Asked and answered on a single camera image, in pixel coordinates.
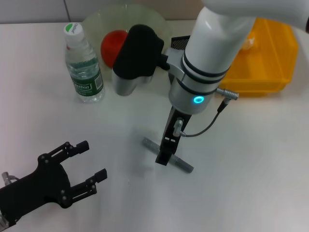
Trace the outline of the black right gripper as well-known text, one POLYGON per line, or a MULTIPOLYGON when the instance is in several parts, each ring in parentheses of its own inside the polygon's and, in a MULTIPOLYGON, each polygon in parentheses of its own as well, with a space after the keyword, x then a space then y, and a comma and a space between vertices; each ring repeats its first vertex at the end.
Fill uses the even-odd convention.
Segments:
POLYGON ((183 121, 181 131, 183 131, 191 116, 192 115, 184 114, 178 111, 174 107, 171 108, 160 145, 160 147, 163 149, 159 149, 159 153, 155 160, 156 163, 164 166, 168 164, 172 155, 175 154, 180 140, 180 136, 176 137, 173 135, 174 125, 177 120, 181 119, 183 121))

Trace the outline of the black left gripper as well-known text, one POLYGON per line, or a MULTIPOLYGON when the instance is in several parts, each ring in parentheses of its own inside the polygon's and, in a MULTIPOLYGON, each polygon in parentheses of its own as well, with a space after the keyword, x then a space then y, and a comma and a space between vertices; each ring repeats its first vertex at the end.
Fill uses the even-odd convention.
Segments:
POLYGON ((21 217, 47 203, 57 203, 62 208, 68 208, 96 194, 96 183, 107 179, 106 169, 71 187, 68 175, 60 164, 88 150, 88 141, 82 141, 76 146, 65 142, 51 152, 40 155, 34 172, 2 187, 0 211, 8 223, 16 224, 21 217))

